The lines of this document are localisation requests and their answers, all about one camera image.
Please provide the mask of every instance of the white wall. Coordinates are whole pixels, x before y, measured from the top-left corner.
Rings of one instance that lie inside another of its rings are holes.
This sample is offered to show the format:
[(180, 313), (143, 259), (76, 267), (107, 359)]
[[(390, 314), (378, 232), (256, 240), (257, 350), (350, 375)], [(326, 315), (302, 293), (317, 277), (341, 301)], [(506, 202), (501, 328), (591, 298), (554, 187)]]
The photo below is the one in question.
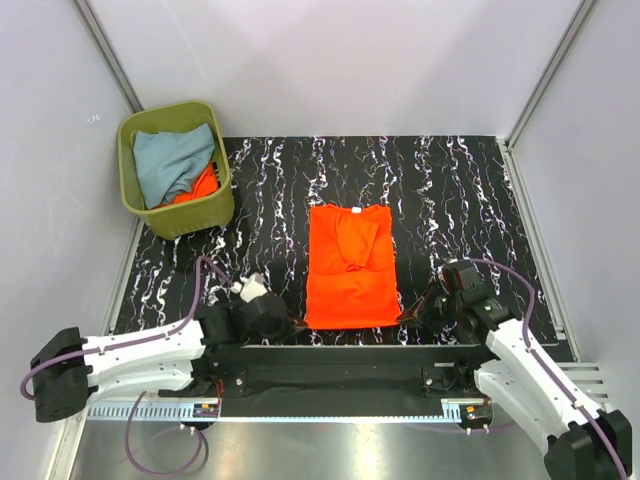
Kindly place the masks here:
[(228, 136), (513, 127), (579, 0), (91, 0), (146, 108)]
[(516, 146), (579, 350), (636, 428), (638, 18), (636, 0), (600, 2)]
[(103, 325), (133, 224), (114, 149), (128, 109), (68, 0), (3, 0), (0, 65), (0, 471), (40, 480), (56, 427), (18, 386), (58, 330)]

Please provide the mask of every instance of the laundry basket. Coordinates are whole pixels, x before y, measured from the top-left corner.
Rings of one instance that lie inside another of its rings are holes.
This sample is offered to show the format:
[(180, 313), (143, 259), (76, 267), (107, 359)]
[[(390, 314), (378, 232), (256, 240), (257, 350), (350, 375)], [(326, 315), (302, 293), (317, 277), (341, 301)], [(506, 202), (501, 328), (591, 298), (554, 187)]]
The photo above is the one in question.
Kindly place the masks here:
[[(139, 131), (189, 132), (203, 123), (213, 132), (215, 149), (211, 162), (220, 188), (211, 195), (177, 205), (147, 210), (138, 183), (133, 142)], [(136, 113), (124, 121), (118, 130), (120, 157), (120, 192), (122, 203), (138, 215), (159, 237), (173, 240), (179, 235), (204, 228), (223, 226), (233, 216), (231, 171), (213, 108), (204, 102), (184, 102)]]

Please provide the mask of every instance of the orange t-shirt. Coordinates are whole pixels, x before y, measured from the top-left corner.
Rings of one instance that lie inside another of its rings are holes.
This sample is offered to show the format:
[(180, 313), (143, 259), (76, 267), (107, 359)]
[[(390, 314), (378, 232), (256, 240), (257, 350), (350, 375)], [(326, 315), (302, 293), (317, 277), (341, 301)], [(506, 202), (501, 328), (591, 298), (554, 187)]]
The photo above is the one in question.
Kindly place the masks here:
[(311, 207), (310, 230), (307, 324), (319, 330), (396, 325), (391, 209)]
[(206, 197), (218, 190), (218, 179), (213, 171), (211, 165), (207, 165), (207, 168), (196, 178), (195, 182), (191, 185), (190, 192), (179, 193), (175, 196), (171, 203), (164, 203), (158, 205), (156, 208), (166, 207), (168, 205), (177, 205), (178, 203), (189, 202), (196, 198)]

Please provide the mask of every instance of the purple cable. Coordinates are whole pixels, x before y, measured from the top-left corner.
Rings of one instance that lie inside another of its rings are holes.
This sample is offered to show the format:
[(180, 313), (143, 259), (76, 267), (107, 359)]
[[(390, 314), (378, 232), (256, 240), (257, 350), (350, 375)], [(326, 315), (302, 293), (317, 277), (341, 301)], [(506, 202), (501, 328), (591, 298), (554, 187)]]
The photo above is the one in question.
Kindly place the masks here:
[(145, 396), (146, 393), (147, 392), (142, 392), (140, 396), (138, 396), (138, 399), (133, 404), (133, 408), (129, 413), (129, 418), (127, 418), (127, 426), (125, 427), (125, 431), (124, 431), (124, 451), (127, 454), (127, 459), (131, 462), (131, 464), (134, 467), (136, 467), (136, 469), (138, 469), (140, 472), (146, 475), (149, 475), (151, 477), (173, 478), (173, 477), (177, 477), (178, 475), (182, 475), (187, 470), (189, 470), (189, 468), (191, 468), (191, 465), (193, 465), (195, 461), (198, 459), (198, 456), (200, 456), (200, 452), (202, 451), (202, 445), (205, 442), (204, 435), (200, 430), (195, 430), (195, 429), (193, 430), (198, 434), (198, 448), (196, 449), (196, 453), (193, 454), (193, 457), (191, 457), (191, 459), (187, 463), (185, 463), (179, 469), (174, 470), (173, 472), (166, 472), (166, 473), (154, 472), (153, 470), (149, 470), (148, 468), (140, 465), (133, 456), (134, 452), (131, 451), (131, 445), (129, 445), (129, 433), (131, 432), (131, 424), (133, 423), (133, 416), (135, 412), (138, 410), (138, 405), (140, 405), (140, 402), (142, 401), (142, 398)]
[[(564, 393), (564, 395), (569, 399), (569, 401), (572, 404), (575, 404), (578, 401), (576, 396), (571, 392), (571, 390), (569, 390), (562, 383), (562, 381), (553, 372), (553, 370), (551, 370), (549, 365), (545, 363), (544, 359), (540, 356), (540, 354), (536, 352), (535, 349), (531, 348), (531, 340), (529, 339), (529, 335), (528, 335), (529, 321), (531, 320), (531, 314), (533, 313), (533, 307), (535, 305), (535, 298), (536, 298), (535, 290), (533, 289), (531, 284), (515, 270), (501, 263), (494, 262), (493, 260), (485, 260), (483, 258), (467, 258), (466, 260), (469, 260), (470, 262), (473, 262), (473, 263), (483, 263), (485, 265), (491, 265), (493, 267), (496, 267), (497, 269), (502, 270), (503, 272), (506, 272), (508, 275), (511, 275), (514, 278), (518, 279), (527, 288), (527, 291), (529, 293), (529, 305), (527, 306), (527, 311), (525, 312), (524, 317), (522, 319), (522, 338), (524, 339), (524, 343), (527, 346), (527, 349), (529, 350), (533, 358), (536, 359), (536, 361), (542, 367), (542, 369), (547, 373), (547, 375), (549, 375), (551, 380), (553, 380), (553, 383), (555, 383), (558, 386), (558, 388), (562, 391), (562, 393)], [(591, 416), (591, 414), (584, 407), (584, 405), (581, 405), (577, 408), (580, 411), (580, 413), (582, 413), (584, 418), (587, 419), (589, 424), (593, 427), (595, 432), (598, 434), (598, 437), (600, 437), (600, 440), (602, 441), (605, 448), (607, 449), (607, 452), (609, 452), (609, 455), (611, 456), (611, 459), (613, 460), (613, 463), (615, 464), (616, 469), (618, 470), (620, 479), (626, 480), (628, 477), (627, 477), (627, 472), (624, 469), (624, 465), (622, 464), (622, 460), (620, 460), (620, 457), (618, 456), (618, 452), (616, 452), (615, 447), (613, 446), (611, 441), (607, 438), (607, 435), (604, 433), (602, 428), (600, 428), (600, 425), (598, 425), (598, 422), (596, 422), (596, 420)]]
[[(175, 335), (177, 333), (180, 333), (182, 330), (184, 330), (184, 328), (191, 321), (191, 319), (193, 318), (193, 315), (196, 312), (196, 307), (198, 306), (198, 301), (200, 300), (200, 293), (201, 293), (200, 273), (202, 270), (203, 262), (206, 262), (211, 267), (211, 269), (216, 273), (216, 275), (218, 275), (218, 277), (220, 277), (228, 285), (231, 285), (232, 283), (228, 275), (224, 273), (215, 263), (213, 263), (213, 261), (211, 261), (204, 255), (198, 257), (198, 259), (196, 260), (196, 288), (195, 288), (195, 293), (193, 294), (193, 302), (191, 302), (191, 308), (189, 309), (187, 316), (184, 318), (184, 321), (173, 330), (169, 330), (168, 332), (169, 336)], [(164, 338), (165, 338), (165, 335), (163, 333), (159, 333), (156, 335), (151, 335), (149, 337), (139, 338), (137, 340), (129, 340), (127, 342), (114, 343), (113, 345), (107, 345), (104, 348), (104, 350), (105, 352), (108, 352), (111, 350), (118, 350), (120, 348), (133, 347), (134, 345), (142, 345), (143, 343), (153, 342), (155, 340), (161, 340)], [(88, 350), (78, 350), (76, 352), (65, 353), (64, 355), (60, 355), (58, 357), (51, 358), (45, 362), (42, 362), (41, 364), (37, 365), (33, 370), (31, 370), (22, 379), (22, 382), (20, 382), (20, 394), (27, 400), (35, 400), (35, 397), (32, 394), (30, 394), (29, 391), (27, 390), (27, 384), (29, 383), (29, 380), (35, 377), (38, 373), (42, 372), (43, 370), (46, 370), (47, 368), (53, 365), (66, 362), (74, 358), (83, 357), (85, 355), (95, 355), (97, 353), (100, 353), (99, 348), (90, 348)]]
[[(154, 436), (152, 436), (151, 438), (149, 438), (148, 440), (146, 440), (142, 445), (140, 445), (138, 448), (135, 448), (131, 451), (132, 455), (135, 455), (136, 453), (141, 452), (142, 450), (144, 450), (147, 445), (149, 445), (150, 443), (155, 442), (156, 440), (158, 440), (159, 438), (162, 438), (166, 435), (168, 435), (171, 432), (175, 432), (177, 430), (181, 430), (181, 428), (178, 425), (174, 425), (173, 427), (168, 427), (165, 428), (163, 430), (160, 430), (158, 433), (156, 433)], [(118, 458), (117, 460), (113, 460), (108, 458), (108, 455), (105, 453), (105, 448), (102, 444), (102, 442), (100, 441), (100, 439), (98, 438), (98, 441), (96, 442), (98, 445), (98, 453), (100, 454), (100, 456), (102, 457), (102, 460), (104, 461), (104, 463), (107, 463), (109, 465), (119, 465), (123, 462), (127, 462), (129, 461), (129, 458), (125, 455), (122, 458)]]

